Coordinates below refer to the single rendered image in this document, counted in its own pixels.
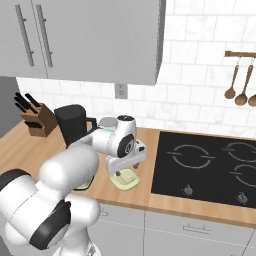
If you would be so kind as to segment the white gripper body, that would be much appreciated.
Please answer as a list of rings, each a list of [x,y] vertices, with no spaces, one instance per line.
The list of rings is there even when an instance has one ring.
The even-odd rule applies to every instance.
[[[146,160],[146,148],[139,147],[123,158],[108,156],[106,158],[106,170],[113,174],[122,169],[129,168]]]

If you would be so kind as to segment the pale green blender lid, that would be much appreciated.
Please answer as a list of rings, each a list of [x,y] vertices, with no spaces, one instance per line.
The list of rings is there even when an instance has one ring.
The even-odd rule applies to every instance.
[[[128,191],[136,187],[140,178],[131,169],[120,170],[121,175],[118,177],[116,173],[110,176],[112,184],[122,191]]]

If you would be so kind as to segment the black blender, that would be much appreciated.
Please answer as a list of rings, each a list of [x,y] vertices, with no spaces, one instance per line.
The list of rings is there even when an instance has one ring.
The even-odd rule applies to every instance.
[[[54,113],[66,144],[66,149],[52,158],[57,185],[67,192],[87,189],[97,173],[99,159],[91,145],[80,139],[87,135],[87,122],[96,128],[97,121],[87,118],[86,110],[77,104],[57,108]]]

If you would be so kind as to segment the grey round object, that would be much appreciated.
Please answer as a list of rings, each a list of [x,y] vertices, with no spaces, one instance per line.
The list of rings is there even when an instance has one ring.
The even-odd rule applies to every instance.
[[[114,131],[117,126],[117,119],[114,117],[104,117],[99,121],[99,126],[103,129]]]

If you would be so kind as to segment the grey drawer front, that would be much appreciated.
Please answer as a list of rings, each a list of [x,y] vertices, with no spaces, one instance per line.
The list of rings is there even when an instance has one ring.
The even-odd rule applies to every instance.
[[[144,256],[144,212],[133,208],[101,204],[109,213],[99,216],[88,228],[102,256]]]
[[[205,226],[211,235],[184,231]],[[252,228],[169,214],[145,213],[144,256],[242,256]]]

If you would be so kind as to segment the black hob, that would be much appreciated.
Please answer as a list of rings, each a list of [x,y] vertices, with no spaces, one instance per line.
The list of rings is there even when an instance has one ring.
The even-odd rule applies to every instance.
[[[256,141],[162,131],[151,192],[256,209]]]

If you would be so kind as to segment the wooden knife block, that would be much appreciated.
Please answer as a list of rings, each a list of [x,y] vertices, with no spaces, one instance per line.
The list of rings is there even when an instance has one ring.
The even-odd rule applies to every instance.
[[[35,110],[37,114],[28,110],[22,113],[25,124],[31,136],[47,137],[57,126],[57,120],[54,113],[43,103]]]

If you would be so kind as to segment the dark grey tall unit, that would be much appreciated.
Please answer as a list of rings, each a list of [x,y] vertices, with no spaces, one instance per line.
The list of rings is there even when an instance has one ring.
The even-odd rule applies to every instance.
[[[0,76],[0,138],[21,121],[15,106],[15,93],[19,91],[15,77]]]

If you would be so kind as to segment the grey wall socket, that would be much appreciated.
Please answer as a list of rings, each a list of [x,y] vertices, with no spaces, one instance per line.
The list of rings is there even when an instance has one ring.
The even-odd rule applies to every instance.
[[[126,84],[115,85],[115,98],[127,99],[128,98],[128,86]]]

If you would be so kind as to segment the grey wall cupboard door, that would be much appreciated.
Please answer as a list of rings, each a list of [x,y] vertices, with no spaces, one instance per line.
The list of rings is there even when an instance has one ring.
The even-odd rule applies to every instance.
[[[32,0],[41,5],[50,79],[153,85],[161,65],[165,0]]]
[[[20,5],[33,53],[34,66],[28,62],[15,10]],[[0,0],[0,76],[46,78],[47,70],[32,0]]]

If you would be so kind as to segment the wooden wall rail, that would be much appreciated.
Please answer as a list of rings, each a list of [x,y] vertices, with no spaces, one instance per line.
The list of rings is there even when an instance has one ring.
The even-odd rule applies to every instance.
[[[225,51],[225,57],[248,57],[248,58],[256,58],[256,52],[234,52],[234,51]]]

